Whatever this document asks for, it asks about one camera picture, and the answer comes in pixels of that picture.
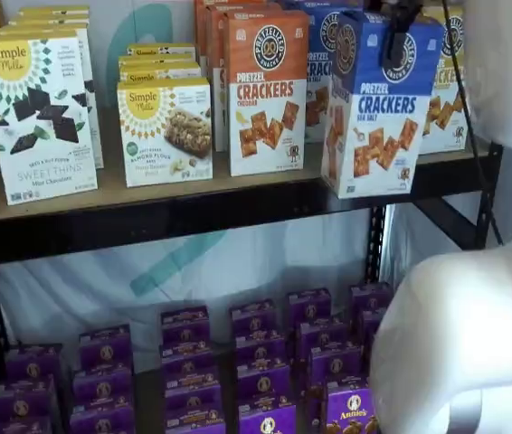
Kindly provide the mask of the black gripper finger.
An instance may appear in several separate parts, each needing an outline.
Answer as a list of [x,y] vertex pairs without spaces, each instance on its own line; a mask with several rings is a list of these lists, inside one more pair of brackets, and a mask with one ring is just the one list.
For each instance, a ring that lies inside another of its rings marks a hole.
[[390,7],[389,27],[384,35],[382,66],[399,68],[402,63],[406,35],[422,10],[422,1],[402,0]]

